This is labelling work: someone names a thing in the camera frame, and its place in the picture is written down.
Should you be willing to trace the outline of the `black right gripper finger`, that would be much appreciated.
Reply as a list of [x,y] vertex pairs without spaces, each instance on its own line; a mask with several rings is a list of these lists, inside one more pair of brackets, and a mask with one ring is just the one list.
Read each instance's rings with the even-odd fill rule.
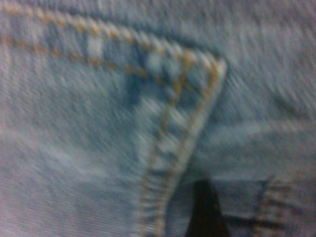
[[208,180],[198,180],[193,186],[193,209],[185,236],[228,237],[219,197]]

